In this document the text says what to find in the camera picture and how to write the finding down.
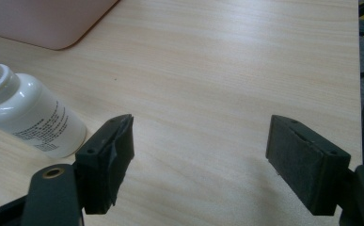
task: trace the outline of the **wooden table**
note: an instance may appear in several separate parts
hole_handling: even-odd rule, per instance
[[[86,123],[135,116],[117,205],[86,225],[338,225],[313,217],[265,158],[272,114],[361,159],[357,1],[119,2],[79,43],[0,38]],[[0,205],[56,164],[0,132]]]

